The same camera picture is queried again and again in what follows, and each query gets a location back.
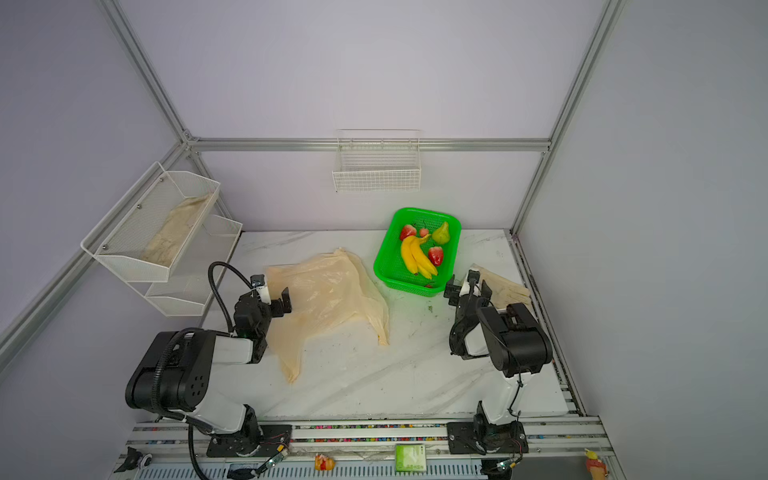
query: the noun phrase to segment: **banana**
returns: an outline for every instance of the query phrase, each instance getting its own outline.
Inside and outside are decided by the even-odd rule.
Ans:
[[[424,252],[422,252],[421,245],[427,241],[427,237],[419,238],[418,241],[412,241],[409,244],[409,247],[411,249],[413,259],[416,261],[416,264],[422,267],[424,270],[430,272],[432,275],[437,275],[437,269],[434,265],[432,265],[432,262],[429,261],[429,258],[427,258]]]
[[[426,278],[427,280],[431,280],[432,279],[432,274],[430,272],[424,270],[423,266],[417,265],[417,267],[419,268],[419,273],[421,273],[424,278]]]
[[[416,266],[416,260],[413,258],[413,253],[411,253],[411,242],[413,239],[415,239],[415,237],[412,235],[402,240],[402,243],[400,244],[400,256],[402,257],[402,261],[406,263],[408,271],[414,275],[418,275],[419,268]]]

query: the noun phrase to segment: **white marble table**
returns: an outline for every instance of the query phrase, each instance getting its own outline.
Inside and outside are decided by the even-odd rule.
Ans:
[[[455,308],[442,295],[427,298],[391,290],[376,278],[373,261],[384,233],[243,233],[230,262],[246,276],[338,247],[360,256],[389,304],[390,345],[378,345],[367,323],[349,322],[306,342],[301,373],[292,385],[267,348],[258,364],[214,367],[210,387],[251,405],[265,420],[465,418],[473,414],[483,385],[499,381],[499,373],[488,359],[450,355],[448,335]],[[462,232],[454,267],[457,278],[462,279],[473,263],[522,283],[503,230]],[[232,273],[225,274],[220,294],[230,313],[243,293],[242,282]],[[226,331],[215,302],[204,328]],[[561,395],[556,377],[549,384]],[[524,412],[541,410],[535,396],[524,401]]]

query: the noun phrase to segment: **green card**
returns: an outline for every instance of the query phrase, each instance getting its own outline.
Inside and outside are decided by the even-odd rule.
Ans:
[[[398,472],[426,472],[427,453],[424,445],[396,445],[395,470]]]

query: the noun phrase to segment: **red strawberry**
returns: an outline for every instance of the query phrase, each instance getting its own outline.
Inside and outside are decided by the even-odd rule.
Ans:
[[[427,251],[427,257],[434,266],[440,266],[445,254],[442,252],[442,247],[432,247]]]
[[[411,235],[416,235],[416,227],[409,223],[402,228],[402,232],[400,232],[400,240],[410,237]]]

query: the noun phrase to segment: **pear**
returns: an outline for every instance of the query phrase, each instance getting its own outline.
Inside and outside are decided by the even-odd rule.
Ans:
[[[440,228],[432,232],[432,239],[438,245],[445,245],[451,240],[451,236],[448,234],[448,222],[443,222]]]

